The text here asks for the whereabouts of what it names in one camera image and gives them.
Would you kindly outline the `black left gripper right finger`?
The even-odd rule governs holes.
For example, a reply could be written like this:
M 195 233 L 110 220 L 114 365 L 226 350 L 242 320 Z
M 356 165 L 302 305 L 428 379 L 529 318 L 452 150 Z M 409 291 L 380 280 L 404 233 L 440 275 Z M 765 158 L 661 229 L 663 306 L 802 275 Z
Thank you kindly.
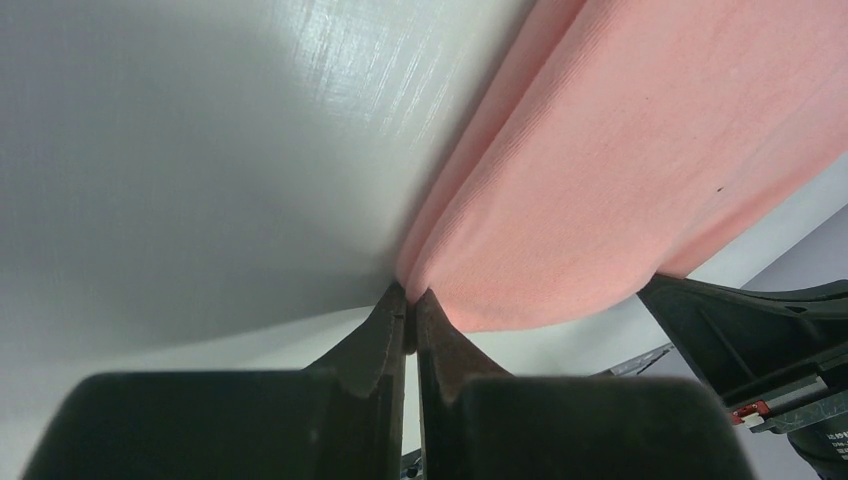
M 415 306 L 430 479 L 749 479 L 712 394 L 678 378 L 515 376 Z

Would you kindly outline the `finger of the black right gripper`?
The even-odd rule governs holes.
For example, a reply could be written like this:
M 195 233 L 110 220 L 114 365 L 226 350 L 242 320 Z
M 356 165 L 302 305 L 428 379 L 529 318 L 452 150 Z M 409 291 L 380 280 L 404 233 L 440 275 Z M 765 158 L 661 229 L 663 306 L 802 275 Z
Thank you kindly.
M 656 275 L 637 296 L 734 423 L 846 412 L 846 281 L 757 292 Z

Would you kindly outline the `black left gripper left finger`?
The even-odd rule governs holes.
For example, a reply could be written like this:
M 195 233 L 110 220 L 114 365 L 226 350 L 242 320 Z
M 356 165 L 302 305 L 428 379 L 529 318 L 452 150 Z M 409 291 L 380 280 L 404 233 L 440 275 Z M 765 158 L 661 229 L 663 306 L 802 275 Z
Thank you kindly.
M 403 289 L 300 370 L 109 372 L 65 398 L 27 479 L 396 479 Z

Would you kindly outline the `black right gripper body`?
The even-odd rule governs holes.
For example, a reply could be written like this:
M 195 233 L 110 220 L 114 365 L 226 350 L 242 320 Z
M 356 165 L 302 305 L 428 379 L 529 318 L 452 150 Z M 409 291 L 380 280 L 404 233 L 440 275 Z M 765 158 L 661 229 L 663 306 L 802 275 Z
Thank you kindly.
M 847 391 L 786 404 L 751 431 L 785 435 L 820 479 L 847 480 Z

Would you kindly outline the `pink t shirt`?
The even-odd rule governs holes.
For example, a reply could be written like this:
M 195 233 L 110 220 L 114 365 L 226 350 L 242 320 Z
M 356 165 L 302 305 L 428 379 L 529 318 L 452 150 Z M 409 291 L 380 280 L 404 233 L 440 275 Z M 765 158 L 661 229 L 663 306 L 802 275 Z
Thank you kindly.
M 683 277 L 847 148 L 843 1 L 541 1 L 401 249 L 456 327 Z

